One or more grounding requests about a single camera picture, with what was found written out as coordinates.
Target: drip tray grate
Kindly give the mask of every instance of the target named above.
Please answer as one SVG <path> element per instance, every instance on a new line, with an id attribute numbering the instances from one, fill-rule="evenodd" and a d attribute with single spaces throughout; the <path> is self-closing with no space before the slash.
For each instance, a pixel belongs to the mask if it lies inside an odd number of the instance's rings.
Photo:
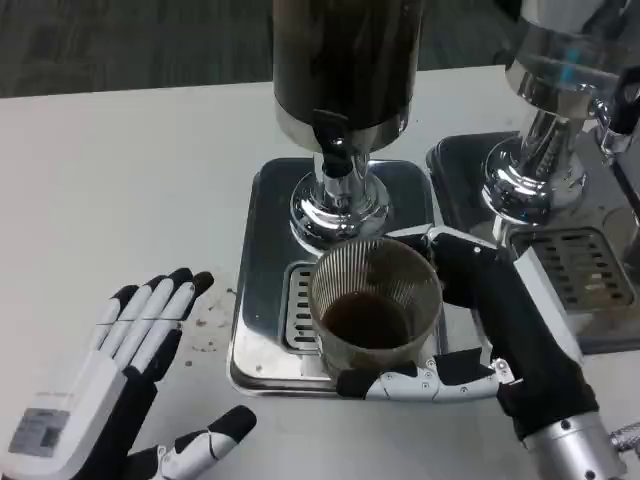
<path id="1" fill-rule="evenodd" d="M 533 247 L 567 312 L 626 307 L 634 301 L 609 242 L 595 228 L 520 231 L 509 243 L 518 257 Z"/>
<path id="2" fill-rule="evenodd" d="M 318 342 L 311 324 L 308 287 L 312 264 L 298 264 L 291 269 L 287 290 L 284 343 L 296 353 L 316 353 Z"/>

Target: robotic hand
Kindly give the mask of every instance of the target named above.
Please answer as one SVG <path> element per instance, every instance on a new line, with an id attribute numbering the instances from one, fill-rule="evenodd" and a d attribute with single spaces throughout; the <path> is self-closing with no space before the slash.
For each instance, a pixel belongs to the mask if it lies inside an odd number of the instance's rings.
<path id="1" fill-rule="evenodd" d="M 89 349 L 36 393 L 4 452 L 7 480 L 192 480 L 255 426 L 238 406 L 206 430 L 128 455 L 178 348 L 181 323 L 213 284 L 187 268 L 122 288 Z"/>
<path id="2" fill-rule="evenodd" d="M 393 232 L 436 267 L 444 301 L 477 313 L 491 344 L 389 372 L 352 370 L 339 394 L 363 399 L 452 401 L 497 397 L 543 480 L 608 480 L 626 473 L 620 453 L 640 446 L 640 424 L 609 435 L 586 382 L 579 346 L 536 252 L 506 252 L 448 227 Z"/>

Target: white robotic hand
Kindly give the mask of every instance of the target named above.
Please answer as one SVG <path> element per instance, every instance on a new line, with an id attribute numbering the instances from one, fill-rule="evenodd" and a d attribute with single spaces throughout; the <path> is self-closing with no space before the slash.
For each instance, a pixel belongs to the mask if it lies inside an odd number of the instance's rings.
<path id="1" fill-rule="evenodd" d="M 181 323 L 212 284 L 210 273 L 181 268 L 116 293 L 88 351 L 56 368 L 25 409 L 0 461 L 3 479 L 194 479 L 244 438 L 256 420 L 237 407 L 169 452 L 128 456 L 155 383 L 175 356 Z"/>
<path id="2" fill-rule="evenodd" d="M 195 480 L 222 460 L 255 424 L 253 412 L 239 405 L 206 430 L 178 438 L 171 450 L 157 446 L 130 455 L 122 480 Z"/>

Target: ribbed glass cup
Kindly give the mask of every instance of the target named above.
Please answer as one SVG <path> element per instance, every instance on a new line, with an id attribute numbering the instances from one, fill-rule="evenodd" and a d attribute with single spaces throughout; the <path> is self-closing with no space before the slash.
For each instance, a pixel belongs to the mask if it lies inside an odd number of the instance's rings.
<path id="1" fill-rule="evenodd" d="M 403 311 L 407 343 L 372 350 L 334 335 L 323 321 L 325 313 L 336 300 L 354 292 L 396 302 Z M 440 317 L 442 287 L 431 264 L 403 243 L 387 238 L 350 240 L 326 252 L 315 265 L 309 306 L 323 364 L 337 378 L 343 370 L 386 370 L 416 361 Z"/>

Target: white table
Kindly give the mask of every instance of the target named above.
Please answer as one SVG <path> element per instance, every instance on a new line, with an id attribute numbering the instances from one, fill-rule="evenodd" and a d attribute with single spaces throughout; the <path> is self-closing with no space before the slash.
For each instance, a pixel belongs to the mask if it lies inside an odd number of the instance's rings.
<path id="1" fill-rule="evenodd" d="M 516 129 L 524 112 L 501 67 L 420 73 L 406 133 L 375 156 L 425 168 L 441 138 Z M 267 160 L 301 154 L 275 124 L 268 83 L 0 101 L 0 443 L 43 365 L 82 348 L 109 295 L 189 266 L 211 270 L 216 285 L 186 328 L 137 447 L 245 403 L 258 426 L 207 478 L 536 478 L 495 401 L 251 398 L 231 387 L 227 289 L 237 281 L 251 181 Z M 640 353 L 588 360 L 611 428 L 640 419 L 639 361 Z M 628 478 L 640 478 L 640 464 L 628 463 Z"/>

